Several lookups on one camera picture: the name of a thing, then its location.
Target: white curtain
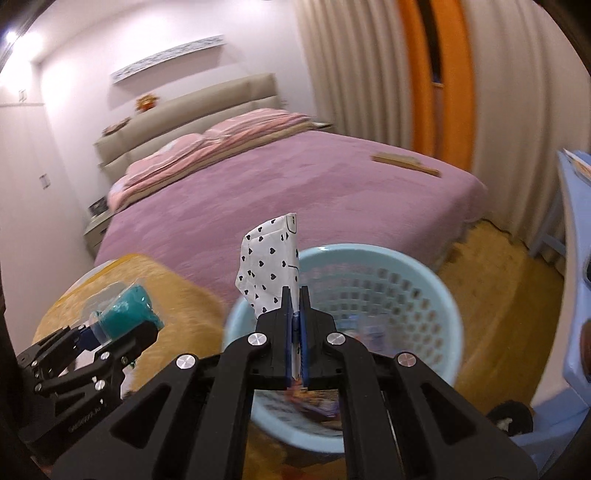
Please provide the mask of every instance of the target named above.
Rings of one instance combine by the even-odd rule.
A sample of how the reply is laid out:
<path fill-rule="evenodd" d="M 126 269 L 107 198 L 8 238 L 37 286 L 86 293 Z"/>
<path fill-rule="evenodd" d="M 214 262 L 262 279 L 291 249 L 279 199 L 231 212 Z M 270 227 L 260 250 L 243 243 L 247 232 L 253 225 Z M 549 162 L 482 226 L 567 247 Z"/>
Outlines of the white curtain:
<path fill-rule="evenodd" d="M 397 3 L 294 3 L 319 117 L 341 134 L 410 148 L 410 74 Z"/>
<path fill-rule="evenodd" d="M 556 151 L 588 151 L 591 82 L 552 18 L 531 0 L 463 0 L 476 83 L 472 171 L 489 219 L 529 244 L 558 189 Z"/>

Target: wooden ruler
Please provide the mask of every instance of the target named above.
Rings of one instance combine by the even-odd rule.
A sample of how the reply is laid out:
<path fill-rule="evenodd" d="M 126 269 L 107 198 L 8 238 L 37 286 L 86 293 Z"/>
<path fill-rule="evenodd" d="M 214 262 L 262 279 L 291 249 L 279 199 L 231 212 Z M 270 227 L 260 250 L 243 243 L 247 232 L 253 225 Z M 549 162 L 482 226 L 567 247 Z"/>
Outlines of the wooden ruler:
<path fill-rule="evenodd" d="M 416 158 L 408 157 L 406 155 L 396 155 L 393 153 L 379 152 L 371 156 L 374 161 L 380 163 L 387 163 L 396 167 L 407 168 L 409 170 L 422 171 L 434 177 L 441 177 L 441 172 L 435 168 L 428 168 L 421 164 Z"/>

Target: heart pattern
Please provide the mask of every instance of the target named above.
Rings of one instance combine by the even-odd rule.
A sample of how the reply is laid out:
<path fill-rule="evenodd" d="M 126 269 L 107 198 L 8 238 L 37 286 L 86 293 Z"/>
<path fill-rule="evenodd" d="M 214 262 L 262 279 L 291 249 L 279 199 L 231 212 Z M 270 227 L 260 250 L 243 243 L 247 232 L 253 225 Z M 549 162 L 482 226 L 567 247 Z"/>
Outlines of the heart pattern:
<path fill-rule="evenodd" d="M 299 305 L 296 232 L 296 215 L 290 213 L 256 226 L 242 240 L 236 286 L 254 305 L 256 317 L 278 308 L 283 286 L 290 288 L 292 305 Z"/>

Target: blue laundry basket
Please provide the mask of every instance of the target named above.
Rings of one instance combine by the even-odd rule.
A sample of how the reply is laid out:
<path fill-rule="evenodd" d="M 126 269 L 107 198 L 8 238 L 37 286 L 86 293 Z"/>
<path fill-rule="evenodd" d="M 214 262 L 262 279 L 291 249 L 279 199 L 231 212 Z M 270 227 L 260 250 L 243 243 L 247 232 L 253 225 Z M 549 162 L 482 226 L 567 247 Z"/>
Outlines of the blue laundry basket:
<path fill-rule="evenodd" d="M 337 323 L 351 317 L 387 316 L 388 334 L 399 350 L 415 353 L 453 385 L 462 361 L 463 326 L 443 282 L 415 259 L 387 248 L 337 244 L 300 253 L 301 285 L 308 285 L 313 308 Z M 234 305 L 224 348 L 254 331 L 248 302 Z M 302 415 L 282 392 L 256 391 L 252 420 L 275 438 L 305 450 L 343 453 L 343 435 Z"/>

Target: beige headboard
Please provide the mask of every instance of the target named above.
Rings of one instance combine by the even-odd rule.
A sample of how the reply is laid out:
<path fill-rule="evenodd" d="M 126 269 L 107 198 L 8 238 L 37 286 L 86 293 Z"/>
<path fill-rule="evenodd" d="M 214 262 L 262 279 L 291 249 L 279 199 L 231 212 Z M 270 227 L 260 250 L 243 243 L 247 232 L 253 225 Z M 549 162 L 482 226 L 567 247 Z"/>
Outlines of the beige headboard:
<path fill-rule="evenodd" d="M 182 135 L 204 133 L 216 123 L 258 108 L 280 108 L 272 73 L 220 83 L 160 105 L 132 118 L 121 130 L 95 143 L 100 165 L 112 182 L 133 162 Z"/>

